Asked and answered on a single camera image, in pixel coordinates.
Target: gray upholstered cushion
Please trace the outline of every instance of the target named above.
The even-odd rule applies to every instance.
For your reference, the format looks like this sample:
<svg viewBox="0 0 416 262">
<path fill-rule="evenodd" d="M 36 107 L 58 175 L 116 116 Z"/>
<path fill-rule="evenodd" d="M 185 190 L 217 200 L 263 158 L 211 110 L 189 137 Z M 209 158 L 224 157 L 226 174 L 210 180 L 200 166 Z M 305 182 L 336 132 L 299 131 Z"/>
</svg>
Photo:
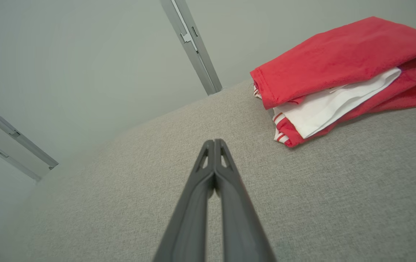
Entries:
<svg viewBox="0 0 416 262">
<path fill-rule="evenodd" d="M 131 129 L 84 167 L 58 166 L 1 233 L 0 261 L 151 260 L 214 138 L 226 141 L 278 260 L 416 259 L 416 109 L 290 149 L 273 141 L 250 84 Z M 208 259 L 219 261 L 218 197 L 208 209 Z"/>
</svg>

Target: folded red towel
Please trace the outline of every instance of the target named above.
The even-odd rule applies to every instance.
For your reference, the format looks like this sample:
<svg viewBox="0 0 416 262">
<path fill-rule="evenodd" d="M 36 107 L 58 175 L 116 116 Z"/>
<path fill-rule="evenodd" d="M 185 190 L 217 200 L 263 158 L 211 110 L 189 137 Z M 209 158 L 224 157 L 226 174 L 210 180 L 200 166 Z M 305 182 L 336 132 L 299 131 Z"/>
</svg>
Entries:
<svg viewBox="0 0 416 262">
<path fill-rule="evenodd" d="M 289 138 L 284 144 L 293 147 L 314 137 L 326 135 L 338 123 L 365 113 L 416 107 L 416 58 L 399 66 L 399 68 L 402 73 L 391 85 L 308 139 L 303 139 L 294 125 L 287 118 L 284 118 L 276 125 L 276 128 Z"/>
<path fill-rule="evenodd" d="M 416 29 L 377 17 L 319 33 L 250 74 L 270 109 L 366 81 L 416 58 Z"/>
</svg>

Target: metal bracket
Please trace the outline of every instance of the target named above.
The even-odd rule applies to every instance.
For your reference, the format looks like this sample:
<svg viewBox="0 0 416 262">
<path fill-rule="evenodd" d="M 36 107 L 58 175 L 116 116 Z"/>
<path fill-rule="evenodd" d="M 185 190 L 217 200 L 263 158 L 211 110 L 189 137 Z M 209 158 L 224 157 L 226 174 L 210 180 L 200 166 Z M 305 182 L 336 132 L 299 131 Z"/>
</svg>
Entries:
<svg viewBox="0 0 416 262">
<path fill-rule="evenodd" d="M 9 156 L 7 153 L 5 153 L 4 151 L 2 151 L 1 149 L 0 149 L 0 156 L 5 161 L 7 161 L 8 163 L 10 163 L 12 166 L 16 167 L 18 170 L 22 171 L 24 174 L 26 174 L 27 176 L 29 176 L 32 179 L 34 179 L 36 182 L 38 182 L 38 181 L 41 180 L 41 177 L 39 177 L 37 174 L 33 173 L 30 169 L 28 169 L 25 166 L 23 166 L 21 163 L 19 163 L 17 160 L 15 160 L 11 156 Z"/>
<path fill-rule="evenodd" d="M 224 260 L 275 261 L 229 149 L 221 139 L 203 144 L 154 261 L 205 261 L 207 202 L 214 190 L 221 197 L 223 209 Z"/>
<path fill-rule="evenodd" d="M 173 3 L 174 8 L 176 9 L 176 12 L 177 12 L 177 14 L 178 14 L 178 16 L 179 16 L 180 22 L 182 22 L 182 25 L 184 26 L 184 29 L 185 29 L 185 34 L 183 35 L 183 34 L 181 33 L 181 34 L 180 34 L 180 36 L 182 37 L 182 39 L 184 40 L 184 42 L 185 42 L 185 43 L 189 43 L 189 42 L 191 42 L 191 43 L 192 43 L 192 45 L 193 45 L 193 48 L 194 48 L 194 49 L 195 49 L 195 51 L 197 51 L 197 53 L 198 53 L 197 46 L 195 45 L 195 42 L 193 41 L 192 35 L 191 35 L 191 34 L 190 34 L 190 32 L 188 31 L 187 24 L 185 23 L 185 20 L 184 20 L 184 18 L 182 17 L 182 14 L 180 13 L 180 10 L 179 10 L 179 8 L 178 8 L 178 6 L 177 6 L 176 2 L 175 2 L 174 0 L 171 0 L 171 2 Z"/>
<path fill-rule="evenodd" d="M 41 150 L 36 144 L 27 139 L 23 134 L 17 131 L 9 122 L 0 116 L 0 129 L 11 136 L 15 141 L 21 144 L 23 147 L 32 152 L 36 157 L 50 166 L 57 166 L 59 163 L 51 156 Z"/>
</svg>

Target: fabric texture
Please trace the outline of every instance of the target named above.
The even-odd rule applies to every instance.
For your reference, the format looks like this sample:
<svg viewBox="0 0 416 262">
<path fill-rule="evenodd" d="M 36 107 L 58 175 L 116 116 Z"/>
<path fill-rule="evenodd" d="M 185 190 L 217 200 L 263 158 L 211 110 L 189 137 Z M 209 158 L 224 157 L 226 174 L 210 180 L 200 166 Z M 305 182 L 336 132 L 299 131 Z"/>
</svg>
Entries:
<svg viewBox="0 0 416 262">
<path fill-rule="evenodd" d="M 55 167 L 0 232 L 0 262 L 150 261 L 215 138 L 278 261 L 416 261 L 416 108 L 360 116 L 288 148 L 271 140 L 251 90 L 251 81 L 227 88 Z M 208 261 L 223 260 L 221 218 L 214 194 Z"/>
<path fill-rule="evenodd" d="M 369 80 L 414 58 L 416 29 L 369 17 L 319 33 L 250 74 L 265 109 L 271 109 L 326 88 Z"/>
</svg>

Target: red towel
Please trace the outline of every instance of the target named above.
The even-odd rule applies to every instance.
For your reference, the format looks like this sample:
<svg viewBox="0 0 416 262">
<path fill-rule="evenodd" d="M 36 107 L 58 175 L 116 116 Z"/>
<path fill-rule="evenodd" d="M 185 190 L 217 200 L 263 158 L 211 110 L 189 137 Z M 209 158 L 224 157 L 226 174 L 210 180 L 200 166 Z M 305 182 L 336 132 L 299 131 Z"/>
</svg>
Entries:
<svg viewBox="0 0 416 262">
<path fill-rule="evenodd" d="M 270 109 L 326 88 L 369 80 L 414 58 L 416 29 L 370 17 L 319 33 L 250 74 Z"/>
<path fill-rule="evenodd" d="M 287 118 L 280 121 L 276 128 L 293 147 L 364 113 L 415 107 L 416 29 L 366 18 L 315 35 L 250 74 L 269 109 L 291 100 L 299 103 L 326 88 L 366 81 L 396 66 L 402 73 L 391 85 L 308 139 Z"/>
</svg>

